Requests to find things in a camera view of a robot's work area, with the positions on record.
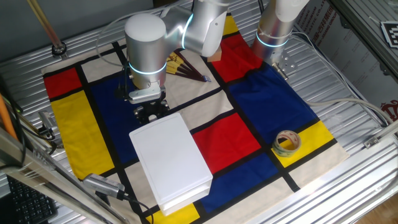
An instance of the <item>blue fabric patch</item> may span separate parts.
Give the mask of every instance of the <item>blue fabric patch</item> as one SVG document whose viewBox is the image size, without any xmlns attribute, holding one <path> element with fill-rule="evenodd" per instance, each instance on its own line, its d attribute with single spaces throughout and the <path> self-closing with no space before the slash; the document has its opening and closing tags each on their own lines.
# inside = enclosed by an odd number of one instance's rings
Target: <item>blue fabric patch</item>
<svg viewBox="0 0 398 224">
<path fill-rule="evenodd" d="M 231 85 L 229 90 L 268 144 L 279 132 L 295 131 L 317 117 L 269 65 Z"/>
<path fill-rule="evenodd" d="M 224 205 L 257 184 L 278 173 L 266 154 L 251 159 L 217 179 L 213 179 L 210 193 L 200 201 L 206 212 Z"/>
<path fill-rule="evenodd" d="M 90 88 L 119 158 L 122 163 L 125 163 L 137 158 L 129 133 L 140 128 L 141 124 L 134 116 L 134 109 L 139 105 L 132 105 L 128 101 L 115 97 L 114 91 L 119 85 L 119 80 L 123 85 L 124 78 L 119 76 L 95 84 Z M 132 91 L 134 89 L 132 83 L 128 80 L 127 84 L 129 91 Z"/>
</svg>

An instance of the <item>table surface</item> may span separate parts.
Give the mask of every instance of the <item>table surface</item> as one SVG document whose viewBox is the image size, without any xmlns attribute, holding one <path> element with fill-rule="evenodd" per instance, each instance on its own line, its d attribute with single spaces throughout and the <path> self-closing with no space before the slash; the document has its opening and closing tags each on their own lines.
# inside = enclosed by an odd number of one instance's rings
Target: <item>table surface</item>
<svg viewBox="0 0 398 224">
<path fill-rule="evenodd" d="M 190 8 L 191 1 L 184 0 L 181 5 Z M 260 18 L 257 1 L 233 1 L 230 10 L 242 36 L 250 45 Z M 64 40 L 68 45 L 68 56 L 73 58 L 93 50 L 100 31 Z M 100 44 L 106 45 L 123 38 L 124 22 L 119 22 L 105 33 Z M 351 96 L 336 73 L 324 65 L 308 45 L 292 39 L 288 41 L 284 53 L 288 59 L 283 68 L 289 77 L 289 84 L 303 99 L 324 101 Z M 0 73 L 23 107 L 24 116 L 36 127 L 41 126 L 38 111 L 47 110 L 53 117 L 40 70 L 59 61 L 61 58 L 53 57 L 50 47 L 47 47 L 0 64 Z M 268 211 L 253 217 L 250 223 L 333 223 L 395 177 L 398 168 L 396 139 L 387 139 L 371 149 L 363 145 L 382 129 L 367 109 L 356 103 L 338 103 L 312 109 L 350 154 L 350 158 Z M 57 141 L 61 142 L 59 133 L 56 136 Z M 53 158 L 72 171 L 64 150 L 57 150 Z M 394 188 L 367 209 L 353 215 L 352 219 L 360 217 L 397 191 L 398 187 Z M 6 176 L 1 174 L 0 195 L 6 193 Z M 57 206 L 58 216 L 51 219 L 51 223 L 92 223 L 59 203 Z"/>
</svg>

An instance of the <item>box lid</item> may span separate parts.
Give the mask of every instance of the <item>box lid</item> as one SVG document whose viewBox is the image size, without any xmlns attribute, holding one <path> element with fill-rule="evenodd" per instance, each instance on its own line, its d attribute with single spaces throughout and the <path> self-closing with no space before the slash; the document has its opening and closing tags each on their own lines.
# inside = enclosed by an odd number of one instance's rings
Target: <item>box lid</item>
<svg viewBox="0 0 398 224">
<path fill-rule="evenodd" d="M 179 113 L 129 135 L 159 205 L 213 178 Z"/>
</svg>

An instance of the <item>blue led ring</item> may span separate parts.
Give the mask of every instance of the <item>blue led ring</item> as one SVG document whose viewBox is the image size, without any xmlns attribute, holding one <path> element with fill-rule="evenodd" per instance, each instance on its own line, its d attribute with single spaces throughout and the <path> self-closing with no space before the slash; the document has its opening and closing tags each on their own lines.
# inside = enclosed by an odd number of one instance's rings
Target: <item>blue led ring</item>
<svg viewBox="0 0 398 224">
<path fill-rule="evenodd" d="M 258 33 L 256 33 L 256 36 L 257 36 L 257 39 L 260 41 L 260 43 L 264 44 L 264 45 L 267 46 L 267 47 L 281 47 L 281 46 L 285 45 L 285 44 L 287 43 L 287 41 L 288 41 L 288 40 L 286 40 L 286 42 L 284 42 L 283 44 L 280 44 L 280 45 L 271 45 L 271 44 L 266 44 L 266 43 L 264 43 L 264 42 L 260 39 Z"/>
<path fill-rule="evenodd" d="M 161 69 L 159 69 L 158 71 L 156 71 L 156 72 L 142 72 L 142 71 L 137 70 L 137 69 L 134 68 L 133 66 L 131 66 L 130 62 L 129 62 L 129 65 L 130 65 L 130 68 L 131 68 L 133 71 L 135 71 L 136 73 L 143 74 L 143 75 L 153 75 L 153 74 L 156 74 L 156 73 L 161 72 L 161 71 L 166 67 L 167 62 L 164 63 L 163 67 L 162 67 Z"/>
</svg>

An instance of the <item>yellow fabric patch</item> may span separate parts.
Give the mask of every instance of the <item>yellow fabric patch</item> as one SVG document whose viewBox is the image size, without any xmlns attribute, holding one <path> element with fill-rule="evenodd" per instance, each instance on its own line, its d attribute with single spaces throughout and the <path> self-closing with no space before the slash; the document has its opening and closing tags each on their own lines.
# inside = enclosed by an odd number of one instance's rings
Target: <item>yellow fabric patch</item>
<svg viewBox="0 0 398 224">
<path fill-rule="evenodd" d="M 84 91 L 51 102 L 70 167 L 79 179 L 112 169 L 100 128 Z"/>
<path fill-rule="evenodd" d="M 300 132 L 298 135 L 301 138 L 302 145 L 292 157 L 280 157 L 274 152 L 274 150 L 272 150 L 283 167 L 292 165 L 299 159 L 305 157 L 334 138 L 322 121 L 318 121 L 316 124 Z M 284 141 L 280 144 L 280 146 L 287 147 L 288 144 L 289 141 Z"/>
<path fill-rule="evenodd" d="M 154 224 L 186 224 L 191 223 L 200 218 L 195 206 L 193 204 L 189 204 L 180 210 L 167 215 L 166 217 L 163 215 L 162 211 L 158 211 L 154 213 Z"/>
<path fill-rule="evenodd" d="M 225 19 L 223 35 L 233 34 L 239 31 L 232 16 L 227 16 Z"/>
</svg>

